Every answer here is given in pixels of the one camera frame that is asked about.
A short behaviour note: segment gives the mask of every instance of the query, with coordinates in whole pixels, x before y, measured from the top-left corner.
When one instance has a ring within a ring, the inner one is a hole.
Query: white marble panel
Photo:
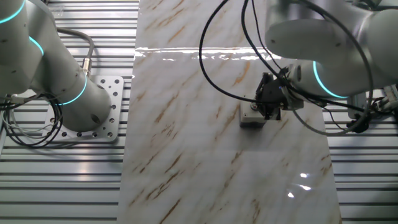
[[[140,2],[118,223],[340,223],[326,137],[286,111],[282,121],[241,129],[239,101],[205,80],[198,44],[220,2]],[[264,2],[256,0],[261,27]],[[237,95],[254,93],[267,71],[243,36],[242,4],[227,3],[203,51],[211,78]],[[299,113],[325,128],[320,108]]]

